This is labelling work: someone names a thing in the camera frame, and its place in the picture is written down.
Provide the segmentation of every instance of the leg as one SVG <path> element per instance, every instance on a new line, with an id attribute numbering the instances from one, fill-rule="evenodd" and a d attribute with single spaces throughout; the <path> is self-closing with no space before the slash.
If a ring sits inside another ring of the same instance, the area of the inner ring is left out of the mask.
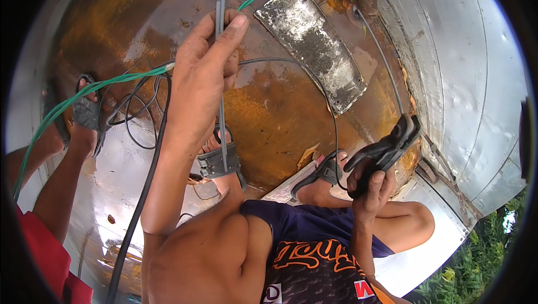
<path id="1" fill-rule="evenodd" d="M 338 164 L 347 163 L 345 153 L 339 153 Z M 330 193 L 331 184 L 318 179 L 301 187 L 297 198 L 302 204 L 327 208 L 351 207 L 352 201 Z M 434 218 L 429 209 L 419 202 L 389 201 L 375 217 L 373 234 L 393 252 L 402 252 L 426 242 L 433 234 Z"/>
<path id="2" fill-rule="evenodd" d="M 6 156 L 6 162 L 8 163 L 8 184 L 10 188 L 13 187 L 13 184 L 17 179 L 20 164 L 23 162 L 26 149 L 28 149 L 28 146 L 15 150 Z M 56 124 L 52 123 L 48 126 L 48 128 L 46 128 L 43 135 L 36 141 L 32 148 L 32 152 L 30 152 L 28 163 L 26 164 L 26 169 L 24 170 L 23 184 L 21 185 L 21 189 L 28 182 L 32 174 L 41 165 L 43 165 L 47 159 L 56 153 L 61 152 L 63 149 L 64 141 L 58 133 Z"/>
<path id="3" fill-rule="evenodd" d="M 203 149 L 217 147 L 212 136 Z M 224 199 L 177 228 L 152 259 L 147 277 L 150 300 L 259 301 L 271 229 L 258 217 L 239 213 L 244 195 L 237 174 L 214 181 Z"/>
<path id="4" fill-rule="evenodd" d="M 86 97 L 94 101 L 97 99 L 95 93 L 90 93 Z M 43 186 L 32 211 L 60 243 L 64 242 L 67 234 L 82 164 L 93 155 L 98 136 L 97 131 L 77 123 L 73 124 L 71 130 L 69 149 Z"/>

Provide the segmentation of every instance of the wet metal floor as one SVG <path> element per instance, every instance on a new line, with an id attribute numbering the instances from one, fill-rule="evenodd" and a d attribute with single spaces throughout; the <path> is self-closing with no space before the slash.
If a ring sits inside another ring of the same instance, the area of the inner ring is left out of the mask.
<path id="1" fill-rule="evenodd" d="M 227 0 L 237 8 L 244 0 Z M 267 0 L 256 0 L 243 12 L 251 28 L 240 47 L 240 59 L 290 57 L 252 13 Z M 317 0 L 357 62 L 368 89 L 337 119 L 339 146 L 352 154 L 360 147 L 388 134 L 399 118 L 387 70 L 373 39 L 344 4 L 354 0 Z M 61 84 L 64 94 L 74 93 L 78 74 L 88 72 L 97 80 L 122 74 L 147 56 L 151 65 L 174 58 L 181 41 L 205 13 L 214 10 L 215 0 L 74 0 L 66 12 L 49 62 L 49 74 Z M 379 18 L 370 21 L 388 59 L 402 97 L 404 110 L 414 111 L 398 63 L 398 56 Z M 139 95 L 153 96 L 152 81 Z M 132 83 L 116 84 L 105 97 L 105 109 L 131 92 Z M 166 100 L 163 81 L 158 100 Z M 137 111 L 141 105 L 131 107 Z M 152 105 L 157 127 L 161 113 Z M 225 94 L 226 123 L 236 139 L 243 172 L 252 188 L 247 197 L 259 199 L 297 171 L 304 150 L 320 142 L 318 150 L 334 150 L 333 121 L 321 92 L 296 65 L 256 63 L 239 69 L 236 84 Z M 143 113 L 133 124 L 140 142 L 153 145 L 152 126 Z M 103 284 L 108 283 L 117 245 L 121 243 L 138 195 L 144 184 L 153 151 L 137 147 L 123 125 L 109 131 L 102 154 L 88 162 L 80 178 L 71 217 L 70 234 L 79 249 L 85 245 L 85 261 Z M 419 159 L 415 145 L 397 165 L 402 186 Z M 200 202 L 187 186 L 184 211 L 198 213 L 217 202 Z M 202 197 L 216 193 L 213 184 L 196 186 Z M 126 261 L 120 291 L 140 293 L 142 231 L 138 227 Z"/>

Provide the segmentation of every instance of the green plant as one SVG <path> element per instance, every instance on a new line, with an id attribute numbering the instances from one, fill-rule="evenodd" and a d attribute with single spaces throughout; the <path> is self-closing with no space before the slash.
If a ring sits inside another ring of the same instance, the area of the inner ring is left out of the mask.
<path id="1" fill-rule="evenodd" d="M 526 190 L 497 211 L 480 219 L 464 243 L 414 292 L 422 296 L 415 303 L 473 303 L 501 268 L 502 261 L 521 222 Z M 505 216 L 515 212 L 512 232 L 506 233 Z"/>

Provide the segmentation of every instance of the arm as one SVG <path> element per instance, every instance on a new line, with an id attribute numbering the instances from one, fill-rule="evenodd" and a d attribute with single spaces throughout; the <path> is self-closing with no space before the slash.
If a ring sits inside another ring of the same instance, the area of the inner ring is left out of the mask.
<path id="1" fill-rule="evenodd" d="M 347 179 L 347 187 L 355 189 L 357 181 L 364 171 L 366 161 L 357 166 Z M 353 233 L 351 234 L 351 252 L 367 275 L 368 281 L 376 288 L 383 291 L 396 304 L 409 303 L 390 294 L 383 285 L 375 279 L 375 267 L 372 255 L 373 222 L 378 211 L 387 203 L 388 198 L 394 192 L 395 173 L 391 168 L 387 173 L 375 172 L 368 182 L 368 192 L 362 197 L 353 200 Z"/>
<path id="2" fill-rule="evenodd" d="M 175 230 L 193 160 L 215 125 L 222 93 L 237 72 L 237 47 L 248 30 L 248 19 L 226 10 L 230 24 L 209 48 L 215 33 L 215 13 L 207 14 L 179 46 L 172 76 L 168 122 L 151 188 L 140 217 L 144 230 L 142 259 L 143 302 L 148 303 L 147 271 L 150 263 Z"/>

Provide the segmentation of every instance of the black clamp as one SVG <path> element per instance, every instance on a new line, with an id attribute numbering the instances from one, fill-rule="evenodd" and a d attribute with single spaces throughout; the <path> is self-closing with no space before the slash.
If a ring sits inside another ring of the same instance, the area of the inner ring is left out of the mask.
<path id="1" fill-rule="evenodd" d="M 357 189 L 348 190 L 347 194 L 356 199 L 368 191 L 368 180 L 375 171 L 387 171 L 394 163 L 413 145 L 422 133 L 422 126 L 418 117 L 402 114 L 391 133 L 377 143 L 370 144 L 351 157 L 344 166 L 345 172 L 350 172 L 359 165 L 362 160 L 370 158 L 371 162 L 364 169 L 364 172 L 357 181 Z"/>

